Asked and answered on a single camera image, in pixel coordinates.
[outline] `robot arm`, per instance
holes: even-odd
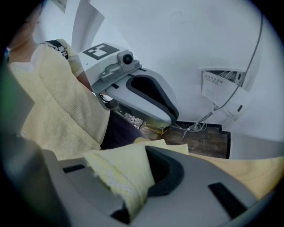
[[[83,69],[101,105],[120,108],[149,124],[165,127],[176,122],[177,100],[158,73],[142,68],[126,48],[102,43],[79,53]],[[113,98],[105,103],[99,94]]]

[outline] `person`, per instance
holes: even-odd
[[[30,14],[7,48],[10,70],[35,102],[22,135],[55,152],[59,160],[145,137],[120,115],[103,109],[69,44],[58,40],[67,46],[65,59],[47,44],[35,43],[32,34],[42,9],[39,5]]]

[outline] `electrical box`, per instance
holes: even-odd
[[[202,71],[201,94],[217,106],[222,106],[236,90],[244,72],[238,71]],[[232,119],[237,120],[252,101],[249,92],[240,87],[222,108]]]

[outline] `wire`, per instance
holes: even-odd
[[[145,126],[146,127],[148,127],[148,126],[152,126],[152,127],[155,127],[155,128],[157,128],[157,129],[164,129],[164,128],[166,128],[166,127],[157,127],[157,126],[155,126],[155,125],[149,125],[149,124],[147,124],[147,122],[145,122]]]
[[[134,118],[133,125],[135,124],[136,117]]]
[[[105,100],[102,94],[99,94],[99,95],[101,96],[101,99],[102,99],[104,102],[110,102],[110,101]]]
[[[243,78],[242,78],[241,81],[239,82],[239,84],[238,84],[238,86],[236,87],[236,89],[234,90],[234,92],[233,92],[233,93],[231,94],[231,96],[228,98],[228,100],[227,100],[222,106],[220,106],[220,107],[218,107],[218,108],[214,108],[214,111],[219,110],[219,109],[222,109],[222,108],[230,101],[230,99],[234,96],[234,94],[235,94],[236,91],[239,89],[239,87],[241,86],[241,84],[244,82],[245,76],[246,76],[246,74],[248,73],[248,70],[249,70],[250,65],[251,65],[251,63],[252,63],[252,60],[253,60],[254,55],[255,55],[255,53],[256,53],[258,44],[259,44],[259,42],[260,42],[260,37],[261,37],[261,33],[262,33],[262,27],[263,27],[263,14],[261,13],[260,31],[259,31],[259,35],[258,35],[256,47],[254,48],[254,51],[253,51],[252,57],[251,57],[251,59],[250,59],[250,61],[249,61],[247,70],[245,71],[245,73],[244,73],[244,75],[243,75]]]
[[[170,127],[168,130],[173,129],[173,128],[174,128],[174,129],[181,129],[181,130],[184,130],[183,137],[182,137],[182,138],[184,138],[187,132],[198,133],[198,132],[201,132],[201,131],[206,130],[206,129],[207,129],[207,124],[206,124],[206,123],[203,123],[203,124],[201,125],[201,124],[199,124],[199,123],[198,123],[198,124],[195,123],[195,124],[193,124],[192,126],[190,126],[189,128],[186,128],[186,129],[182,128],[181,126],[179,126],[179,125],[177,125],[177,124],[174,124],[174,125],[171,125],[171,127]]]
[[[250,59],[250,61],[249,61],[249,63],[248,63],[248,67],[247,67],[245,73],[243,74],[243,77],[242,77],[241,81],[239,82],[238,86],[236,87],[236,89],[234,90],[234,92],[231,94],[231,96],[227,99],[227,101],[226,101],[222,106],[219,107],[219,106],[214,105],[213,111],[211,111],[210,113],[208,113],[207,115],[205,115],[203,118],[201,118],[200,120],[198,120],[198,121],[197,121],[194,125],[192,125],[191,127],[187,128],[187,129],[183,129],[183,128],[180,127],[180,129],[185,130],[185,133],[184,133],[183,137],[185,136],[185,134],[186,134],[188,131],[190,131],[190,132],[197,132],[197,131],[195,131],[195,130],[191,130],[192,127],[193,127],[193,126],[194,126],[194,127],[198,127],[197,125],[200,125],[201,122],[207,120],[207,119],[213,114],[213,112],[215,112],[216,110],[222,109],[222,108],[231,100],[231,98],[234,96],[234,94],[237,92],[237,90],[239,89],[239,87],[240,87],[240,86],[242,85],[242,83],[244,82],[245,76],[246,76],[246,74],[247,74],[247,72],[248,72],[248,70],[249,70],[249,68],[250,68],[250,65],[252,64],[252,60],[253,60],[254,55],[255,55],[255,53],[256,53],[256,50],[257,50],[257,48],[258,48],[258,45],[259,45],[259,42],[260,42],[260,38],[261,38],[261,34],[262,34],[263,14],[261,13],[260,16],[261,16],[260,30],[259,30],[259,34],[258,34],[256,46],[255,46],[254,51],[253,51],[253,53],[252,53],[252,57],[251,57],[251,59]],[[220,73],[219,76],[223,77],[224,73],[225,73],[225,72]]]
[[[227,79],[230,80],[230,79],[234,79],[236,78],[237,76],[237,72],[233,72]]]
[[[225,79],[229,79],[228,75],[230,75],[230,73],[232,73],[233,71],[230,71],[227,73],[227,75],[225,76]]]
[[[141,125],[138,127],[138,130],[142,127],[143,124],[144,124],[144,121],[142,121]]]
[[[167,131],[169,131],[172,128],[167,129],[165,132],[162,132],[161,136],[164,135]]]

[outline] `towel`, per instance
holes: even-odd
[[[121,196],[132,220],[144,205],[148,189],[155,184],[145,146],[155,146],[188,154],[187,145],[167,145],[164,140],[136,140],[134,144],[86,153],[95,175],[111,191]]]

